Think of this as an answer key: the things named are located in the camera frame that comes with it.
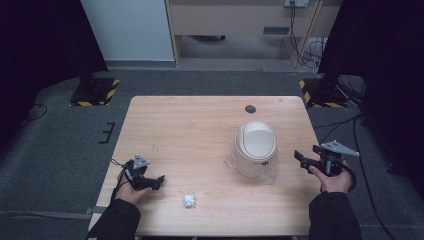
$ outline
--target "wall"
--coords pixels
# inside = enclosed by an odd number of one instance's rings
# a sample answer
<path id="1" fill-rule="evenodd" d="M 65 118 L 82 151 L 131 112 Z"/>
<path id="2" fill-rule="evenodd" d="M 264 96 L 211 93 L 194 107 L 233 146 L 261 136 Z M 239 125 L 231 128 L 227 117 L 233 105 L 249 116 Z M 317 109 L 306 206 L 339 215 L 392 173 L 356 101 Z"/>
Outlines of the wall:
<path id="1" fill-rule="evenodd" d="M 107 62 L 174 61 L 164 0 L 81 0 Z"/>

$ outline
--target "black curtain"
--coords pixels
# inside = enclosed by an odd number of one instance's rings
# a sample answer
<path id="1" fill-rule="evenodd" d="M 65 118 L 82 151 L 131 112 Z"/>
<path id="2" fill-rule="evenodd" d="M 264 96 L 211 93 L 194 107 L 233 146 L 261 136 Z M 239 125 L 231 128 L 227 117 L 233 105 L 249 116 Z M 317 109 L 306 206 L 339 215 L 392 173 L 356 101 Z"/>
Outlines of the black curtain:
<path id="1" fill-rule="evenodd" d="M 0 151 L 41 89 L 107 70 L 79 0 L 0 0 Z"/>
<path id="2" fill-rule="evenodd" d="M 368 127 L 395 169 L 408 174 L 424 197 L 423 43 L 424 1 L 345 0 L 319 72 L 339 61 L 339 72 L 365 80 L 361 107 Z M 344 54 L 336 59 L 341 47 Z"/>

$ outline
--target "power outlet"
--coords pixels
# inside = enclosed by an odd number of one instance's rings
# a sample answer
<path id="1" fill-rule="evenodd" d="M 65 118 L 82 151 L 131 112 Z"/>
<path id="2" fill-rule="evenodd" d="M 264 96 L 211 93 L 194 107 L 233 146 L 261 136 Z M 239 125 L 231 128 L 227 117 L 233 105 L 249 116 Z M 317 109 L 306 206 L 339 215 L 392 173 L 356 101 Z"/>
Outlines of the power outlet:
<path id="1" fill-rule="evenodd" d="M 293 3 L 296 7 L 307 7 L 309 0 L 286 0 L 286 2 L 284 3 L 284 6 L 292 7 Z"/>

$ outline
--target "black sleeve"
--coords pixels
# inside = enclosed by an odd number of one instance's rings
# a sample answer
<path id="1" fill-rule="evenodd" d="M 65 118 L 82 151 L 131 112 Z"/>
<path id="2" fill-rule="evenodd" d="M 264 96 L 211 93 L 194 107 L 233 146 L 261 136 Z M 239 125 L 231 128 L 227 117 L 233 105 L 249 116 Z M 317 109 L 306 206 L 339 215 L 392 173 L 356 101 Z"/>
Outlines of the black sleeve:
<path id="1" fill-rule="evenodd" d="M 345 193 L 323 192 L 309 204 L 309 239 L 362 239 L 359 222 Z"/>
<path id="2" fill-rule="evenodd" d="M 106 208 L 86 239 L 134 240 L 139 222 L 140 211 L 137 207 L 124 200 L 116 199 Z"/>

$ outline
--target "human hand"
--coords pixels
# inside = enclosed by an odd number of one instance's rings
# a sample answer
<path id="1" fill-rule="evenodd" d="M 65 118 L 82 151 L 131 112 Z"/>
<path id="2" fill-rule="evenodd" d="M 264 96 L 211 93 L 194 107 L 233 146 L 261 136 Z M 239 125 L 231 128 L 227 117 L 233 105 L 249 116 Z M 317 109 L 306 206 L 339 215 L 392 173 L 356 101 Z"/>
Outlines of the human hand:
<path id="1" fill-rule="evenodd" d="M 144 196 L 146 196 L 152 191 L 152 188 L 150 187 L 145 188 L 141 191 L 135 191 L 125 174 L 123 174 L 119 185 L 121 185 L 121 187 L 116 193 L 115 199 L 122 199 L 134 205 L 137 205 Z"/>
<path id="2" fill-rule="evenodd" d="M 346 161 L 342 162 L 343 165 L 349 167 Z M 309 170 L 319 179 L 321 182 L 321 189 L 323 192 L 344 192 L 349 191 L 351 185 L 350 174 L 342 168 L 340 175 L 334 177 L 327 177 L 322 173 L 318 168 L 314 166 L 309 166 Z"/>

